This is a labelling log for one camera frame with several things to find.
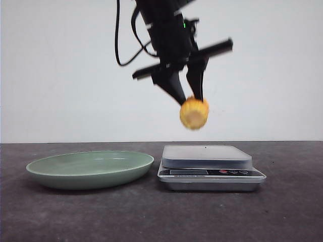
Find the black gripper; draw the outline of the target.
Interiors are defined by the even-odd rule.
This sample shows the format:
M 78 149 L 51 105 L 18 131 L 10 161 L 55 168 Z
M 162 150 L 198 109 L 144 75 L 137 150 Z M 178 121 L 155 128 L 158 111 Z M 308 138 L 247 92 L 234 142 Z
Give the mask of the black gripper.
M 187 20 L 181 14 L 168 19 L 158 19 L 147 23 L 150 43 L 159 58 L 159 64 L 139 69 L 133 73 L 134 79 L 154 75 L 154 84 L 162 88 L 180 105 L 186 101 L 182 89 L 179 70 L 187 66 L 187 81 L 194 98 L 203 99 L 203 75 L 210 57 L 231 51 L 231 38 L 200 49 L 195 41 L 198 19 Z

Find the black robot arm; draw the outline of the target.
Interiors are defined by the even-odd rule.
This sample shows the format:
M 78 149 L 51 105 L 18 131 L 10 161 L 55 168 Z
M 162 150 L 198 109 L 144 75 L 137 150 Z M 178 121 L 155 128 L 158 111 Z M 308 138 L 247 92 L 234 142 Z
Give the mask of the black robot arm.
M 198 48 L 194 39 L 197 19 L 187 20 L 180 11 L 189 1 L 137 1 L 131 20 L 135 24 L 138 14 L 148 26 L 153 49 L 159 64 L 135 71 L 134 79 L 151 77 L 155 85 L 161 87 L 180 105 L 186 101 L 179 71 L 188 68 L 187 81 L 194 98 L 203 100 L 203 74 L 210 57 L 231 51 L 232 39 Z

